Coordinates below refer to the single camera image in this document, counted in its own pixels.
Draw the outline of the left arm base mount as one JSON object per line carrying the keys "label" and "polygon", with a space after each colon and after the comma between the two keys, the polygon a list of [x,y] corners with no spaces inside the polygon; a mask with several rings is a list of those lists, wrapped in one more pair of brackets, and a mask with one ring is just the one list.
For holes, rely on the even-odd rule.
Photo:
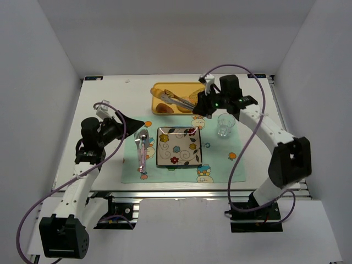
{"label": "left arm base mount", "polygon": [[106,230],[133,230],[139,215],[140,201],[132,198],[114,196],[112,192],[95,192],[86,202],[103,199],[107,204],[95,229]]}

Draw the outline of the metal serving tongs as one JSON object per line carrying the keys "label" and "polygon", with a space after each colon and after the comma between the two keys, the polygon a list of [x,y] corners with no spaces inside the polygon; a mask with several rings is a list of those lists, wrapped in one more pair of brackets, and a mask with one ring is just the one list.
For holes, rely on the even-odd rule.
{"label": "metal serving tongs", "polygon": [[187,101],[186,99],[177,96],[169,90],[164,90],[160,95],[160,99],[165,103],[181,106],[191,111],[195,108],[194,104]]}

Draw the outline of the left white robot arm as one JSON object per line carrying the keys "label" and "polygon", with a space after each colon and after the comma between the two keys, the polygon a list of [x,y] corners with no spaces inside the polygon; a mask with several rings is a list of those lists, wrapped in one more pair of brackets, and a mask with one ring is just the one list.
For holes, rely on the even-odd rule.
{"label": "left white robot arm", "polygon": [[43,217],[39,232],[44,255],[48,258],[83,259],[88,251],[89,233],[109,210],[108,201],[89,193],[102,165],[108,160],[105,147],[114,140],[123,140],[144,126],[120,111],[116,118],[101,114],[81,122],[81,139],[75,150],[74,174],[60,203],[51,216]]}

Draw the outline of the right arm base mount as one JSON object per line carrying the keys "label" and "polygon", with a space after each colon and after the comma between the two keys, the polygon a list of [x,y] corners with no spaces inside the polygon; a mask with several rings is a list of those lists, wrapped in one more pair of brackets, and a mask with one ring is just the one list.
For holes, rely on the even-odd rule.
{"label": "right arm base mount", "polygon": [[278,233],[282,232],[281,214],[277,203],[254,212],[224,212],[230,219],[232,233]]}

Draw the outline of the striped bread roll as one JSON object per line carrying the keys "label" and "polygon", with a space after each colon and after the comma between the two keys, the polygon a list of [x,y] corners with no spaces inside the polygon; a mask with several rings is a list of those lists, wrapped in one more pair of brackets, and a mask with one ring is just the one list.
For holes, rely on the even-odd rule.
{"label": "striped bread roll", "polygon": [[161,96],[164,94],[164,91],[155,87],[152,87],[150,89],[150,93],[153,97],[157,99],[161,99]]}

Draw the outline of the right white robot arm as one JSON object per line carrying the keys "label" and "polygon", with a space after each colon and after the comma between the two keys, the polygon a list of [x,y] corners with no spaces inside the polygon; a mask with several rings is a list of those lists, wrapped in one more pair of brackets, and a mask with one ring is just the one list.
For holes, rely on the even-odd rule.
{"label": "right white robot arm", "polygon": [[274,203],[293,184],[312,173],[311,145],[306,137],[296,137],[278,126],[265,114],[264,105],[250,95],[243,95],[236,75],[220,77],[217,90],[211,74],[201,76],[205,87],[197,95],[193,114],[211,118],[218,109],[224,109],[238,122],[248,127],[253,139],[257,136],[272,155],[268,177],[249,196],[247,212],[260,210]]}

